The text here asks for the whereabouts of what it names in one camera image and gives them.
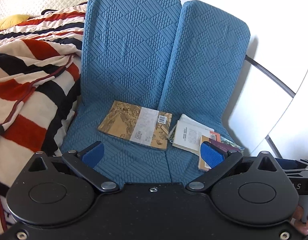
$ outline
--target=stack of books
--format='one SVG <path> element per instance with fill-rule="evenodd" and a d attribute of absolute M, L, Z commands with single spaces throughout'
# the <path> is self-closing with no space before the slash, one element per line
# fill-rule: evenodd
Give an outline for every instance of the stack of books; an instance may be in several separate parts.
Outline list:
<path fill-rule="evenodd" d="M 211 169 L 201 158 L 200 148 L 203 142 L 208 141 L 224 152 L 235 149 L 243 153 L 244 150 L 244 148 L 222 137 L 214 129 L 196 122 L 185 114 L 182 114 L 181 118 L 177 121 L 176 126 L 169 133 L 168 139 L 174 147 L 199 156 L 198 168 L 203 171 Z"/>

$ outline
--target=bolt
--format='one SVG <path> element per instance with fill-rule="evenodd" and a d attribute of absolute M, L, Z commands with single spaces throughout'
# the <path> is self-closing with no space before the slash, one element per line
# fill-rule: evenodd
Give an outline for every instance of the bolt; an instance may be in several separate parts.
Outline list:
<path fill-rule="evenodd" d="M 26 240 L 26 239 L 27 239 L 27 235 L 26 235 L 25 232 L 18 232 L 18 233 L 17 233 L 17 238 L 18 238 L 19 240 Z"/>
<path fill-rule="evenodd" d="M 102 189 L 105 189 L 105 190 L 111 190 L 111 189 L 114 189 L 116 188 L 116 183 L 115 182 L 112 182 L 112 181 L 106 181 L 106 182 L 103 182 L 100 187 Z"/>
<path fill-rule="evenodd" d="M 158 188 L 157 187 L 151 187 L 149 189 L 150 192 L 157 192 L 158 191 Z"/>
<path fill-rule="evenodd" d="M 290 238 L 290 233 L 289 232 L 283 232 L 281 235 L 280 235 L 280 239 L 281 240 L 288 240 Z"/>
<path fill-rule="evenodd" d="M 199 181 L 194 181 L 189 184 L 190 189 L 202 189 L 204 188 L 204 184 Z"/>

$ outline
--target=metal rod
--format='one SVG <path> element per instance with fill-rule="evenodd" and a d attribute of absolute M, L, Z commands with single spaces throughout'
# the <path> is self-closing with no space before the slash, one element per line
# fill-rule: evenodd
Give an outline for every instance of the metal rod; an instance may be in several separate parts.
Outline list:
<path fill-rule="evenodd" d="M 294 98 L 295 93 L 289 88 L 287 85 L 285 85 L 278 77 L 273 75 L 270 71 L 268 71 L 266 68 L 261 66 L 259 63 L 257 63 L 255 60 L 250 58 L 248 55 L 245 55 L 245 60 L 249 63 L 251 63 L 254 67 L 256 67 L 258 70 L 263 72 L 265 75 L 267 75 L 270 79 L 272 79 L 279 87 L 281 87 L 285 92 L 287 92 L 292 98 Z"/>

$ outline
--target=textured blue fabric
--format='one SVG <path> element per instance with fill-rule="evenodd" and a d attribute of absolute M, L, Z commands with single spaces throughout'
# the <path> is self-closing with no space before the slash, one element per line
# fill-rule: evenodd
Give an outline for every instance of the textured blue fabric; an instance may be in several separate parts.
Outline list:
<path fill-rule="evenodd" d="M 229 138 L 222 113 L 233 92 L 250 39 L 247 25 L 201 1 L 184 3 L 158 110 L 181 114 Z M 169 147 L 173 182 L 188 183 L 202 174 L 198 157 Z"/>
<path fill-rule="evenodd" d="M 157 109 L 175 40 L 180 0 L 89 0 L 82 49 L 82 102 L 61 147 L 100 140 L 95 167 L 124 182 L 170 182 L 165 152 L 97 131 L 114 100 Z"/>
<path fill-rule="evenodd" d="M 97 131 L 114 100 L 181 114 L 226 138 L 221 116 L 237 81 L 249 31 L 236 17 L 199 1 L 89 0 L 82 102 L 61 147 L 82 150 L 97 140 L 105 156 L 95 167 L 125 182 L 183 182 L 203 174 L 198 157 L 157 150 Z"/>

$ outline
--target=human hand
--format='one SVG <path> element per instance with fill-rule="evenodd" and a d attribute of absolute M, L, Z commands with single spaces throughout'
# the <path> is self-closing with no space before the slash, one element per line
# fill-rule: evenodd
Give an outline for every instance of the human hand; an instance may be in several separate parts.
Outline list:
<path fill-rule="evenodd" d="M 294 227 L 301 232 L 302 234 L 304 234 L 305 236 L 308 235 L 308 220 L 307 223 L 303 223 L 301 221 L 302 216 L 303 216 L 303 208 L 301 206 L 297 206 L 294 214 L 293 214 L 293 220 L 291 221 L 291 223 L 293 224 L 294 221 Z"/>

